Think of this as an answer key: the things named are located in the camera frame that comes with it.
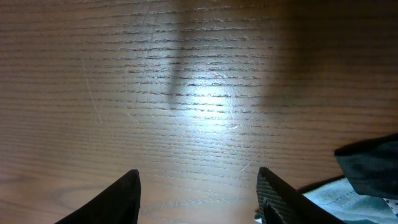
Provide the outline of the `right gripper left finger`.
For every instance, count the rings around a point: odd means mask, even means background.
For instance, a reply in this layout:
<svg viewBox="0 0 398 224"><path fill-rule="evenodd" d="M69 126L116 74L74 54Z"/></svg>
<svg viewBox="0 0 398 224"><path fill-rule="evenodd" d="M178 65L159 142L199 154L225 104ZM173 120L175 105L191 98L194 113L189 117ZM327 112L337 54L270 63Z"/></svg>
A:
<svg viewBox="0 0 398 224"><path fill-rule="evenodd" d="M137 224L140 206L141 181L133 169L57 224Z"/></svg>

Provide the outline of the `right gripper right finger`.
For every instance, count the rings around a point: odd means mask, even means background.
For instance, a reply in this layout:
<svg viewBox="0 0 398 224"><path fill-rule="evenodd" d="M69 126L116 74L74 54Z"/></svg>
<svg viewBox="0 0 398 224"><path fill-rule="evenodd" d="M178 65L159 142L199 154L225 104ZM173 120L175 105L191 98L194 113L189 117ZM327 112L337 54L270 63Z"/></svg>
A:
<svg viewBox="0 0 398 224"><path fill-rule="evenodd" d="M262 224L344 224L266 167L259 169L256 193Z"/></svg>

